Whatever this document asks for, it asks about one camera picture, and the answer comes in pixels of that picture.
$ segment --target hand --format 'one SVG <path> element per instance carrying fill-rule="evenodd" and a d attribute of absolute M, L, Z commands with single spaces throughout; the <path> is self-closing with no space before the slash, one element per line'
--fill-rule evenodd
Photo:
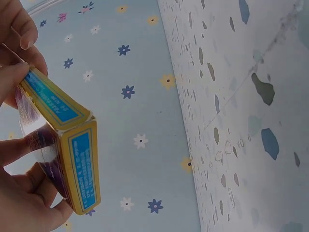
<path fill-rule="evenodd" d="M 46 76 L 47 66 L 42 54 L 33 46 L 38 31 L 19 0 L 0 0 L 0 66 L 16 63 L 15 52 L 29 64 L 34 65 Z M 7 95 L 5 103 L 17 108 L 14 91 Z"/>
<path fill-rule="evenodd" d="M 0 104 L 29 71 L 27 63 L 0 68 Z M 72 214 L 65 200 L 50 208 L 57 190 L 38 163 L 25 175 L 10 175 L 4 166 L 30 152 L 25 139 L 0 141 L 0 222 L 4 232 L 50 232 Z"/>

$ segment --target yellow flower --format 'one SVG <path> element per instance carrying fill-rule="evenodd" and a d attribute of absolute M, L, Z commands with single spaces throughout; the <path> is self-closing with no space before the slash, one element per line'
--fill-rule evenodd
<path fill-rule="evenodd" d="M 10 132 L 9 133 L 9 139 L 13 139 L 15 137 L 14 133 L 13 132 Z"/>
<path fill-rule="evenodd" d="M 147 23 L 151 26 L 157 25 L 159 22 L 159 17 L 154 15 L 154 16 L 150 16 L 147 19 Z"/>
<path fill-rule="evenodd" d="M 126 10 L 127 10 L 127 5 L 118 6 L 116 9 L 118 13 L 124 13 L 126 12 Z"/>
<path fill-rule="evenodd" d="M 172 74 L 163 75 L 162 79 L 160 79 L 161 84 L 169 90 L 171 87 L 175 87 L 175 77 Z"/>
<path fill-rule="evenodd" d="M 66 232 L 72 232 L 72 223 L 66 221 L 62 227 L 66 230 Z"/>
<path fill-rule="evenodd" d="M 180 165 L 182 166 L 182 168 L 187 171 L 188 173 L 192 172 L 192 164 L 191 164 L 191 160 L 188 157 L 184 157 L 183 161 L 180 163 Z"/>

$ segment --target blue and yellow packaging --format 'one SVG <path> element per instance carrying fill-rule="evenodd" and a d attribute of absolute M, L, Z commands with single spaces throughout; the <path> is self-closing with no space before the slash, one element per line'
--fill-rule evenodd
<path fill-rule="evenodd" d="M 16 88 L 20 125 L 31 151 L 79 214 L 100 201 L 97 122 L 36 68 Z"/>

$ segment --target blue label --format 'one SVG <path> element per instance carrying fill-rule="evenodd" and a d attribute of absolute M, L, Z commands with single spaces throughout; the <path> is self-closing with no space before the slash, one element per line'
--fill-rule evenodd
<path fill-rule="evenodd" d="M 72 147 L 79 189 L 84 209 L 86 209 L 96 202 L 89 154 L 89 134 L 85 133 L 72 139 Z"/>
<path fill-rule="evenodd" d="M 67 104 L 54 94 L 33 72 L 29 72 L 25 80 L 37 93 L 48 108 L 62 121 L 66 122 L 78 116 Z"/>

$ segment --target wallpaper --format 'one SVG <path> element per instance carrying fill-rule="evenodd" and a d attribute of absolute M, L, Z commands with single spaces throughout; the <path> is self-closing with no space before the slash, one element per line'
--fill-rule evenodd
<path fill-rule="evenodd" d="M 202 231 L 309 231 L 309 1 L 158 2 Z"/>
<path fill-rule="evenodd" d="M 155 0 L 68 0 L 34 15 L 49 78 L 97 118 L 102 202 L 59 232 L 199 232 L 192 165 Z M 0 138 L 22 136 L 3 105 Z M 28 155 L 6 168 L 24 173 Z"/>

